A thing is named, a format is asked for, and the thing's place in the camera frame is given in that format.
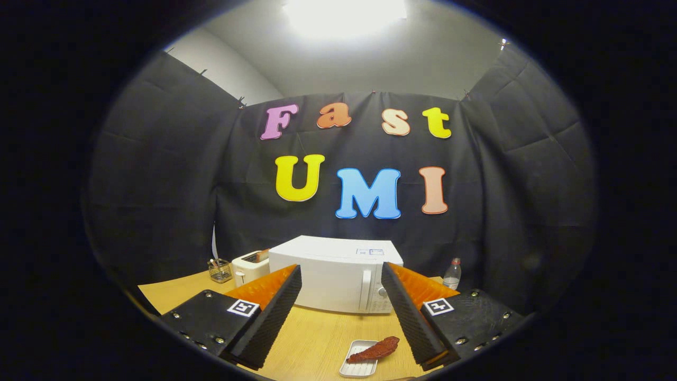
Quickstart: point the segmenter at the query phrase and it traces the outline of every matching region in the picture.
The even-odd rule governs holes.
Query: letter m
[[[353,209],[353,200],[363,217],[369,216],[376,201],[378,201],[378,207],[374,211],[374,217],[390,219],[399,218],[402,215],[397,208],[398,170],[390,168],[380,170],[371,187],[364,181],[358,169],[343,168],[336,174],[343,184],[341,208],[336,211],[338,218],[357,216],[357,212]]]

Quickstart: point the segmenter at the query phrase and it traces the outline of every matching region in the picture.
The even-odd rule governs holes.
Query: white toaster
[[[235,278],[236,287],[270,274],[268,250],[257,250],[244,254],[239,258],[233,259],[231,264],[233,266],[233,278]]]

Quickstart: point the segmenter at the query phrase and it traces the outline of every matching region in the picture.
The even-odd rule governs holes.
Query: white microwave
[[[301,266],[296,305],[343,313],[390,313],[381,285],[381,266],[403,266],[390,241],[337,239],[301,235],[269,251],[270,271]]]

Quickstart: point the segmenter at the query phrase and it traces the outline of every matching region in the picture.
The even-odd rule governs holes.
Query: bacon
[[[350,357],[348,357],[348,360],[346,360],[346,362],[348,364],[352,364],[352,363],[360,363],[362,361],[367,360],[382,359],[383,357],[386,357],[387,355],[390,355],[391,353],[395,352],[395,349],[397,349],[398,342],[399,338],[396,338],[395,336],[389,336],[381,340],[380,342],[377,342],[373,346],[363,350],[362,352],[351,355]]]

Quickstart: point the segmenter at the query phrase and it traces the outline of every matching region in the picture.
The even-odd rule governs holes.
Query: table surface
[[[431,279],[442,283],[440,277]],[[158,312],[165,314],[204,289],[228,292],[235,288],[235,281],[216,283],[204,271],[139,288]],[[339,368],[353,340],[382,340],[387,336],[400,339],[397,350],[378,360],[376,372],[369,376],[371,381],[408,380],[434,370],[424,372],[416,364],[394,311],[361,315],[301,306],[292,307],[265,365],[258,371],[242,368],[279,381],[346,380]]]

